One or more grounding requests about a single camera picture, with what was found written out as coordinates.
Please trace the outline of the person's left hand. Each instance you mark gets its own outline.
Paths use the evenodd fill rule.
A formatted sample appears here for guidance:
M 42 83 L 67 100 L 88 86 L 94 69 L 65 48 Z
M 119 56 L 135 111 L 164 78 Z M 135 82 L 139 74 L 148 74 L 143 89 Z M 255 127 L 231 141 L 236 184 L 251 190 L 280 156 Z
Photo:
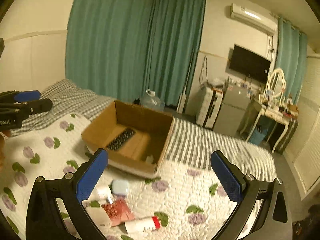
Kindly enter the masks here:
M 5 137 L 10 137 L 11 136 L 11 131 L 7 130 L 7 131 L 1 131 L 0 133 L 0 169 L 2 170 L 3 165 L 4 165 L 4 145 L 5 145 Z

